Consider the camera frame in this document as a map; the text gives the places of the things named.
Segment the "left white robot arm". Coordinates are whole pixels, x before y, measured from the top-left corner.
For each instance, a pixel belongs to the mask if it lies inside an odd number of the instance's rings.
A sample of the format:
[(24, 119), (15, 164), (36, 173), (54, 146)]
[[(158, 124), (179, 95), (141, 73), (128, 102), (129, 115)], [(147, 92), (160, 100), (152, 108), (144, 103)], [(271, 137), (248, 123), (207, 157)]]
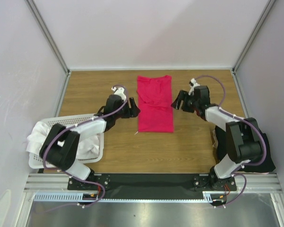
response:
[(120, 95), (110, 95), (90, 119), (70, 127), (53, 125), (39, 152), (44, 168), (49, 163), (76, 179), (82, 188), (92, 188), (95, 183), (93, 170), (76, 159), (79, 143), (109, 131), (118, 119), (135, 118), (139, 113), (133, 97), (122, 99)]

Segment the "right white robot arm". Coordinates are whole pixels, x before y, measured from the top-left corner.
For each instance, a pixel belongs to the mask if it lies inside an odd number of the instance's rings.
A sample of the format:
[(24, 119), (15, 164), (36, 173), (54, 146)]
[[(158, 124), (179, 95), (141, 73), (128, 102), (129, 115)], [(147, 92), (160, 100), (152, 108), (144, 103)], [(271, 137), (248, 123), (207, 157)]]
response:
[(219, 190), (237, 170), (264, 162), (267, 148), (256, 119), (237, 117), (212, 104), (207, 86), (194, 86), (191, 91), (180, 90), (171, 107), (196, 113), (226, 133), (226, 155), (210, 169), (206, 187)]

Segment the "black folded t shirt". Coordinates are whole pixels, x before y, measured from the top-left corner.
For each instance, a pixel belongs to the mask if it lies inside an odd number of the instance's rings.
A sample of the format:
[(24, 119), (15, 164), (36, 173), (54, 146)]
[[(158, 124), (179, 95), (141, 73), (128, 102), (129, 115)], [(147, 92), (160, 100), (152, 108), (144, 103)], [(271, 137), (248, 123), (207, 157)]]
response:
[[(246, 173), (257, 173), (257, 174), (267, 174), (275, 171), (276, 166), (271, 158), (270, 145), (267, 138), (267, 135), (260, 131), (264, 142), (266, 144), (266, 158), (261, 165), (258, 166), (245, 166), (243, 169), (239, 169), (238, 172), (246, 172)], [(226, 132), (219, 128), (215, 127), (213, 131), (214, 144), (213, 146), (216, 148), (216, 159), (220, 162), (225, 155), (226, 152)]]

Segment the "white crumpled t shirt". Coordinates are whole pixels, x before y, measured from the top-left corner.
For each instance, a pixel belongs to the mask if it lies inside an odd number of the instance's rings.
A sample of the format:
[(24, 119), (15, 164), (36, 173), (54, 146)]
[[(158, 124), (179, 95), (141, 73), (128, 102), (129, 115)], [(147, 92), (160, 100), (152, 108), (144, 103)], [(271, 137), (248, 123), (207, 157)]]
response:
[[(31, 134), (27, 137), (27, 152), (39, 155), (40, 149), (49, 134), (51, 127), (44, 122), (37, 122)], [(77, 148), (77, 159), (98, 158), (100, 155), (100, 139), (98, 135), (93, 135), (80, 141)]]

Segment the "aluminium frame rail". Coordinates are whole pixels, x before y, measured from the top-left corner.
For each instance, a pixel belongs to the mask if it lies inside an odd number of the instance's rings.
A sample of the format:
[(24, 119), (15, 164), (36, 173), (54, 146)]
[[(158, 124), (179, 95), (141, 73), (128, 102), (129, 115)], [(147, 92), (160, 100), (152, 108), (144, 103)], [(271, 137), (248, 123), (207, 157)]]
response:
[[(282, 193), (281, 185), (276, 174), (245, 174), (247, 184), (245, 193)], [(78, 191), (68, 190), (69, 177), (61, 173), (30, 174), (28, 176), (24, 192), (33, 195), (35, 201), (58, 201), (58, 202), (92, 202), (93, 200), (83, 200), (83, 195), (95, 194), (95, 190)], [(133, 202), (188, 202), (188, 203), (210, 203), (211, 195), (221, 194), (221, 191), (210, 192), (201, 191), (201, 195), (196, 199), (126, 199)]]

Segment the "pink t shirt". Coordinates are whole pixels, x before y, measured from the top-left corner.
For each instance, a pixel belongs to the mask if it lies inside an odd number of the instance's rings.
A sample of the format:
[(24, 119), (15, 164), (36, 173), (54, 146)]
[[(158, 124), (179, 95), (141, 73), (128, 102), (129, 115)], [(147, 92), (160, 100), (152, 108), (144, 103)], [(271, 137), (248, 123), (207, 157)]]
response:
[(172, 77), (137, 77), (138, 132), (174, 132)]

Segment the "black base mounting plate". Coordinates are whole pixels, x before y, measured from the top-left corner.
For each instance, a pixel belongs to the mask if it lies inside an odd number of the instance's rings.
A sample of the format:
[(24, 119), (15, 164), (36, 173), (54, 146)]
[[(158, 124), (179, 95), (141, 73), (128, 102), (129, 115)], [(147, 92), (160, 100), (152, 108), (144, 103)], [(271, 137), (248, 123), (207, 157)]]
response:
[(237, 190), (233, 177), (213, 180), (208, 174), (93, 174), (88, 181), (104, 186), (105, 199), (197, 200), (203, 192)]

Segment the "white laundry basket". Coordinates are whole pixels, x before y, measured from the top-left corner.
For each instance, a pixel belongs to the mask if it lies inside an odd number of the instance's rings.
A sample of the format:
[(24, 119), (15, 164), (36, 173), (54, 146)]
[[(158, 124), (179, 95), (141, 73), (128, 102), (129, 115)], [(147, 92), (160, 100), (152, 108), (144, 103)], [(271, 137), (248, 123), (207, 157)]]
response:
[[(33, 169), (43, 168), (43, 160), (39, 156), (40, 149), (53, 125), (59, 123), (66, 127), (79, 124), (92, 118), (93, 114), (81, 114), (71, 116), (61, 116), (47, 118), (38, 121), (31, 134), (27, 137), (28, 145), (26, 151), (29, 152), (29, 166)], [(79, 142), (76, 159), (80, 162), (95, 163), (103, 156), (104, 134), (98, 133)]]

